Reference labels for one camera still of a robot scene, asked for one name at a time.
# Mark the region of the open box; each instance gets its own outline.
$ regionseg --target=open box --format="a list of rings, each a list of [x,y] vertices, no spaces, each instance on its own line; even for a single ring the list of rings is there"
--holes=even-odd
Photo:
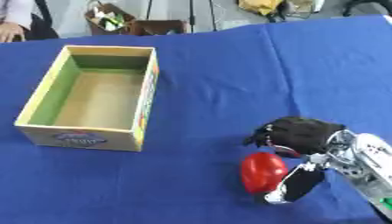
[[[67,45],[15,125],[39,145],[140,151],[158,73],[152,47]]]

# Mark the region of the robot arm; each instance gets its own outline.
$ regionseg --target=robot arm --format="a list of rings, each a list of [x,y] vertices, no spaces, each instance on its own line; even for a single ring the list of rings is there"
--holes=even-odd
[[[280,157],[304,158],[303,164],[279,176],[280,181],[274,180],[274,189],[252,192],[258,201],[293,202],[323,181],[325,169],[334,169],[392,219],[392,148],[378,136],[357,135],[340,124],[284,117],[257,129],[244,144],[273,147]],[[253,164],[259,162],[253,155],[247,157],[242,162],[242,176],[252,159]],[[276,167],[270,165],[265,169],[273,172]]]

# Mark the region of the blue cloth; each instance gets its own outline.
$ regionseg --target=blue cloth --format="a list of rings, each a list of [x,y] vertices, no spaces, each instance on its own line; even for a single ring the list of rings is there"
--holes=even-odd
[[[257,151],[242,139],[280,116],[392,143],[391,34],[383,17],[353,17],[0,45],[0,223],[381,223],[333,171],[296,203],[257,205],[239,163]],[[143,152],[35,146],[12,126],[65,44],[157,48]]]

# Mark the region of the basket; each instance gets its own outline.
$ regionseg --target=basket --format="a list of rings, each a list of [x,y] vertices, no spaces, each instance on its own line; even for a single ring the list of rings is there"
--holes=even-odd
[[[121,14],[125,21],[125,26],[119,28],[115,31],[106,31],[104,27],[93,21],[94,18],[94,10],[92,4],[96,3],[98,9],[105,13],[114,12],[115,14]],[[135,20],[135,17],[130,15],[129,13],[121,10],[117,6],[112,3],[101,3],[100,1],[92,1],[89,3],[89,10],[85,13],[85,18],[88,21],[88,25],[90,26],[91,33],[93,35],[112,35],[112,34],[131,34],[130,27]]]

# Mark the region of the printed logo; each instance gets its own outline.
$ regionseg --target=printed logo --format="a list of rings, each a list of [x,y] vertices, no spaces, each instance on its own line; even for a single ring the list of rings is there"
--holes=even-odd
[[[90,147],[96,144],[106,143],[107,140],[92,133],[74,132],[55,135],[54,138],[67,146]]]

